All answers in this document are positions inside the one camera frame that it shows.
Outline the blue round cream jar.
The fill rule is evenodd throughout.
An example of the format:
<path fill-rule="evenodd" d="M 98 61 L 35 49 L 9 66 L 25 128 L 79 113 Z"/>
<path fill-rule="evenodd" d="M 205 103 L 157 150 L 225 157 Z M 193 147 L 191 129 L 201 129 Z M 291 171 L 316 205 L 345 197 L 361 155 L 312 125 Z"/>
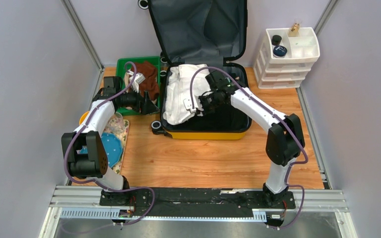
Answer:
<path fill-rule="evenodd" d="M 285 46 L 277 45 L 273 48 L 272 53 L 277 58 L 284 58 L 287 55 L 288 50 Z"/>

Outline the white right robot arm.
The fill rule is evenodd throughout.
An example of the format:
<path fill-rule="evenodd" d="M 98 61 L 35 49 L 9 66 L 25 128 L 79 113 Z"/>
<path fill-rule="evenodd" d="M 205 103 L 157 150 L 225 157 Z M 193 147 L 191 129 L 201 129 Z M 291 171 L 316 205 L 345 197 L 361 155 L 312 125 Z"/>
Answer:
<path fill-rule="evenodd" d="M 305 146 L 300 118 L 296 114 L 288 116 L 272 108 L 248 87 L 243 87 L 220 70 L 213 70 L 205 79 L 210 91 L 197 98 L 202 115 L 228 104 L 246 114 L 266 132 L 265 151 L 271 166 L 262 187 L 262 199 L 266 206 L 277 207 L 288 191 L 290 167 Z"/>

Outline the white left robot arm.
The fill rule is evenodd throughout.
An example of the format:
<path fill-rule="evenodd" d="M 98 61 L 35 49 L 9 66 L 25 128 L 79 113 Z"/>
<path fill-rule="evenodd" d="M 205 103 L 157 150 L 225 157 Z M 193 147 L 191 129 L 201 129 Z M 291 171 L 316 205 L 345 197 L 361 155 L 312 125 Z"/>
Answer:
<path fill-rule="evenodd" d="M 131 201 L 131 188 L 124 176 L 109 167 L 101 138 L 103 131 L 118 108 L 130 107 L 143 115 L 158 113 L 160 109 L 148 92 L 141 95 L 138 90 L 130 90 L 132 84 L 124 86 L 118 76 L 104 77 L 103 83 L 84 121 L 73 132 L 62 135 L 64 171 L 74 183 L 95 182 L 113 192 L 113 200 L 125 206 Z"/>

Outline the brown towel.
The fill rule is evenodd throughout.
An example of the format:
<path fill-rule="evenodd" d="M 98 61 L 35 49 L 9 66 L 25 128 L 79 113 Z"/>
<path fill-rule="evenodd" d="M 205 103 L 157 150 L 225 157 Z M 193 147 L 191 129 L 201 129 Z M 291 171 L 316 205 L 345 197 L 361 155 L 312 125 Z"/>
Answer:
<path fill-rule="evenodd" d="M 142 73 L 145 77 L 144 81 L 139 84 L 139 93 L 144 96 L 147 92 L 150 100 L 156 102 L 159 97 L 160 89 L 157 82 L 158 71 L 157 68 L 148 61 L 143 63 L 134 63 L 138 73 Z"/>

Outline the white towel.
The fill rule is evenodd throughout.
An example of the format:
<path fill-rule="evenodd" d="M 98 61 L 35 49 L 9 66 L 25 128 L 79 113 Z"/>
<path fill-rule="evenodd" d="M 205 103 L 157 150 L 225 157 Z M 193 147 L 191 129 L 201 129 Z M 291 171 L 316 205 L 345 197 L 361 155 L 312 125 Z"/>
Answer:
<path fill-rule="evenodd" d="M 163 119 L 168 124 L 178 125 L 194 116 L 202 116 L 202 113 L 189 113 L 186 111 L 183 100 L 191 99 L 191 79 L 198 69 L 206 66 L 206 64 L 181 64 L 170 68 L 171 75 L 168 77 L 166 102 L 163 112 Z M 192 84 L 192 93 L 195 96 L 194 105 L 197 110 L 201 110 L 197 102 L 198 96 L 210 91 L 210 86 L 205 78 L 209 73 L 208 69 L 200 71 Z"/>

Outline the frosted gold pump bottle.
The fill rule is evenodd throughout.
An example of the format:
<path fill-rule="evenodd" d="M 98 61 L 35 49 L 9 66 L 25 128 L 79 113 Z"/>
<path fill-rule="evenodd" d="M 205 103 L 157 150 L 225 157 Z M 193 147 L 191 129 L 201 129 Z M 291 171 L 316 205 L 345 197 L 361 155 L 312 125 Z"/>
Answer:
<path fill-rule="evenodd" d="M 300 23 L 295 22 L 290 28 L 287 33 L 288 37 L 298 37 L 299 36 L 299 30 L 300 30 Z"/>

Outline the yellow Pikachu hard-shell suitcase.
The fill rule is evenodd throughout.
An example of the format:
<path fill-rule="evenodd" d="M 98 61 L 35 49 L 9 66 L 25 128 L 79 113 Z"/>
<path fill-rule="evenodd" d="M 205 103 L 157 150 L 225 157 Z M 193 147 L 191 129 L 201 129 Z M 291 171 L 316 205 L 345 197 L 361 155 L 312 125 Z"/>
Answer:
<path fill-rule="evenodd" d="M 237 140 L 251 126 L 240 131 L 191 131 L 181 124 L 171 125 L 163 119 L 166 87 L 170 68 L 181 64 L 206 64 L 225 71 L 242 86 L 248 85 L 247 73 L 236 63 L 245 52 L 247 36 L 247 2 L 245 0 L 150 0 L 148 9 L 168 63 L 162 81 L 160 128 L 156 134 L 174 139 Z"/>

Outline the small black jar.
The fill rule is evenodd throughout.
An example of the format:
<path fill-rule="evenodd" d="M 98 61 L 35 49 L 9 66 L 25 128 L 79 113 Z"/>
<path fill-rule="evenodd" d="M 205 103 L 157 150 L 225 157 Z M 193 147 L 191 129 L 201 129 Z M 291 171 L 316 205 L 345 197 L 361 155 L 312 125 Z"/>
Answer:
<path fill-rule="evenodd" d="M 282 41 L 282 37 L 280 35 L 273 35 L 271 38 L 271 44 L 273 46 L 279 46 Z"/>

